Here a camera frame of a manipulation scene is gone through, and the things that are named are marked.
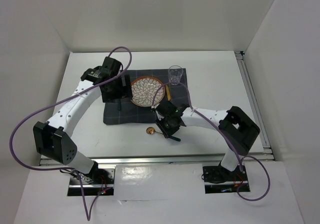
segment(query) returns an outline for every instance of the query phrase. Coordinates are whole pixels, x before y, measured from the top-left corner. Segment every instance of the white wall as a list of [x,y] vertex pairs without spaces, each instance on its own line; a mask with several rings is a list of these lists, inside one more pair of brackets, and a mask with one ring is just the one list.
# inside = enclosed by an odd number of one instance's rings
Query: white wall
[[[13,223],[29,170],[18,166],[9,151],[9,136],[20,120],[53,103],[69,52],[36,0],[0,0],[0,217]],[[32,127],[52,110],[18,131],[14,150],[27,164],[39,160]]]
[[41,0],[72,51],[247,49],[273,0]]
[[275,0],[245,62],[306,224],[319,223],[320,0]]

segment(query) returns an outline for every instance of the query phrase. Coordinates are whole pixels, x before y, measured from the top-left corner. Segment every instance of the clear glass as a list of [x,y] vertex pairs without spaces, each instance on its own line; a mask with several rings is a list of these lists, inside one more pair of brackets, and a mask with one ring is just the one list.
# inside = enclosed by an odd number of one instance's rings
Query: clear glass
[[183,74],[184,70],[181,68],[181,66],[170,66],[168,70],[169,82],[171,82],[172,85],[178,85]]

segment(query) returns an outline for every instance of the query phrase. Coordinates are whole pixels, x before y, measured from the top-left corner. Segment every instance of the plate rim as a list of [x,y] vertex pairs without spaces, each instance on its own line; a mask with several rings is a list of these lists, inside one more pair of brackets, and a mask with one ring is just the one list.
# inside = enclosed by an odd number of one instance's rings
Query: plate rim
[[[139,80],[141,80],[141,79],[147,79],[147,78],[154,79],[154,80],[156,80],[157,82],[159,82],[159,83],[161,84],[161,86],[163,85],[162,81],[160,81],[158,78],[156,78],[156,77],[154,77],[154,76],[149,76],[149,75],[148,75],[148,76],[140,76],[140,77],[138,77],[137,79],[135,79],[133,82],[131,82],[131,88],[132,88],[133,84],[135,84],[137,81],[139,81]],[[160,103],[160,102],[162,101],[162,99],[163,99],[163,98],[165,97],[165,95],[166,95],[165,87],[163,86],[162,89],[163,89],[163,95],[162,95],[162,97],[161,97],[161,99],[159,100],[158,103]],[[133,104],[137,105],[138,107],[142,107],[142,108],[152,107],[152,105],[139,105],[139,104],[135,103],[135,102],[133,101],[133,99],[131,99],[131,102],[132,102]]]

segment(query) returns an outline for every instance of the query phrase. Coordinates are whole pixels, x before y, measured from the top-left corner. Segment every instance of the plate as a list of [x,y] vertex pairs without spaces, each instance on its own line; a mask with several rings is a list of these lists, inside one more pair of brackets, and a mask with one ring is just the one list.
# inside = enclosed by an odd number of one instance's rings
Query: plate
[[[131,83],[132,102],[139,107],[151,107],[156,91],[162,82],[153,76],[139,77]],[[165,87],[161,88],[156,94],[154,105],[161,102],[165,97]]]

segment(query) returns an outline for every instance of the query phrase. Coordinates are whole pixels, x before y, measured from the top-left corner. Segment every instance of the placemat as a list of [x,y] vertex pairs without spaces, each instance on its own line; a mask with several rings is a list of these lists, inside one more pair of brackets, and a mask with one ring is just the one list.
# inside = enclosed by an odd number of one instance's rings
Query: placemat
[[[149,70],[128,70],[131,83],[140,77],[155,77],[163,84],[169,82],[168,69]],[[180,80],[188,86],[187,71],[183,69]],[[181,104],[188,104],[188,94],[182,85],[168,85],[171,93],[171,102],[179,107]],[[168,100],[167,92],[162,100]],[[103,122],[107,125],[118,125],[125,123],[155,123],[156,114],[151,111],[151,107],[141,107],[132,103],[130,98],[121,99],[121,110],[118,110],[118,101],[106,103],[103,112]]]

